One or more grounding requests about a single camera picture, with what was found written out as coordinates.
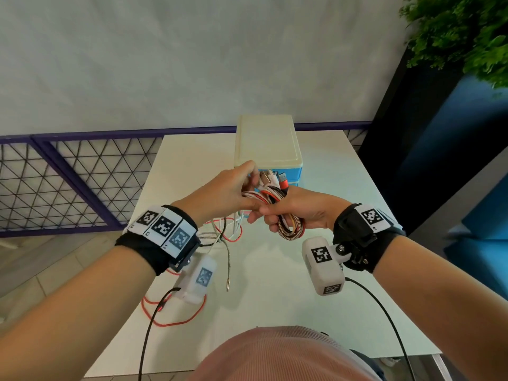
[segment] person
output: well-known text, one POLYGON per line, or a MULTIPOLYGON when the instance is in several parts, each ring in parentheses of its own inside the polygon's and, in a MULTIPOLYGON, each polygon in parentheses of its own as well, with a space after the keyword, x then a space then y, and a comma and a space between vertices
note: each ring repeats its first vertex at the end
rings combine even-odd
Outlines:
MULTIPOLYGON (((172 205, 197 225, 253 210, 277 230, 278 214, 293 213, 307 228, 332 229, 350 204, 291 187, 264 205, 244 198, 257 184, 253 161, 216 178, 172 205)), ((397 236, 373 275, 408 317, 469 381, 508 379, 508 302, 435 253, 397 236)), ((79 380, 113 339, 153 282, 143 257, 116 246, 13 326, 0 341, 0 379, 79 380)), ((198 380, 379 380, 366 362, 325 334, 301 326, 257 328, 214 350, 190 376, 198 380)))

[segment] person's left hand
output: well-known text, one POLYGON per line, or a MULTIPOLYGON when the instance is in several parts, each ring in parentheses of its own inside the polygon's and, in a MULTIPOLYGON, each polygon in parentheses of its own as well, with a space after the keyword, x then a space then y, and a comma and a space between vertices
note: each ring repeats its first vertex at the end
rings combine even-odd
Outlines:
POLYGON ((253 190, 259 182, 259 171, 252 160, 232 170, 221 171, 206 185, 172 203, 185 211, 196 224, 223 218, 240 210, 258 210, 262 202, 244 198, 242 191, 253 190))

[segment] purple metal frame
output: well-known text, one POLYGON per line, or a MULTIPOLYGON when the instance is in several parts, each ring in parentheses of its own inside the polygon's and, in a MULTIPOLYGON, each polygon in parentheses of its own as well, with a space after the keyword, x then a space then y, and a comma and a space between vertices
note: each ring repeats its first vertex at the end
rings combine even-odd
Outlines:
MULTIPOLYGON (((365 129, 371 121, 353 122, 328 122, 328 123, 296 123, 296 131, 322 131, 322 130, 345 130, 365 129)), ((35 134, 35 135, 12 135, 0 137, 0 144, 28 143, 41 157, 64 179, 72 189, 77 192, 83 200, 100 216, 107 226, 76 227, 65 229, 46 230, 21 230, 6 231, 0 233, 1 237, 14 236, 36 236, 48 234, 73 234, 101 231, 122 230, 124 226, 108 210, 108 208, 97 198, 87 184, 79 177, 67 161, 60 155, 51 142, 61 140, 97 140, 97 139, 134 139, 134 138, 156 138, 172 134, 231 134, 236 132, 236 126, 213 126, 213 127, 191 127, 191 128, 161 128, 161 129, 139 129, 120 131, 95 131, 77 133, 56 133, 56 134, 35 134)))

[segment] hand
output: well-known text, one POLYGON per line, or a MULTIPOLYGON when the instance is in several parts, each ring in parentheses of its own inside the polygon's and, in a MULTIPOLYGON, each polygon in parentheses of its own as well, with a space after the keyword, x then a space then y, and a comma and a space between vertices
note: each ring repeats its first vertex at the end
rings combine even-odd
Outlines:
POLYGON ((196 224, 223 218, 240 210, 258 210, 260 201, 244 198, 242 191, 253 190, 259 182, 259 171, 252 160, 232 170, 224 170, 192 194, 172 203, 185 211, 196 224))
POLYGON ((345 199, 289 186, 288 195, 273 205, 261 205, 259 211, 252 211, 248 222, 254 223, 265 216, 265 223, 274 233, 278 230, 278 217, 282 214, 293 214, 305 220, 306 229, 333 230, 335 219, 351 203, 345 199))

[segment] wristband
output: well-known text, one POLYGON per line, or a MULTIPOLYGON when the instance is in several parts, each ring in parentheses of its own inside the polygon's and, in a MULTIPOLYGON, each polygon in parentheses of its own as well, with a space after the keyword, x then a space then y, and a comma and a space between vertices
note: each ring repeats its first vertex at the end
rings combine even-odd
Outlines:
POLYGON ((351 253, 351 259, 344 262, 347 268, 373 273, 398 235, 406 234, 384 212, 370 205, 352 204, 335 220, 333 244, 338 245, 339 254, 351 253))
POLYGON ((127 227, 115 246, 136 251, 156 275, 168 268, 179 272, 200 245, 197 231, 196 223, 185 211, 169 205, 152 206, 127 227))

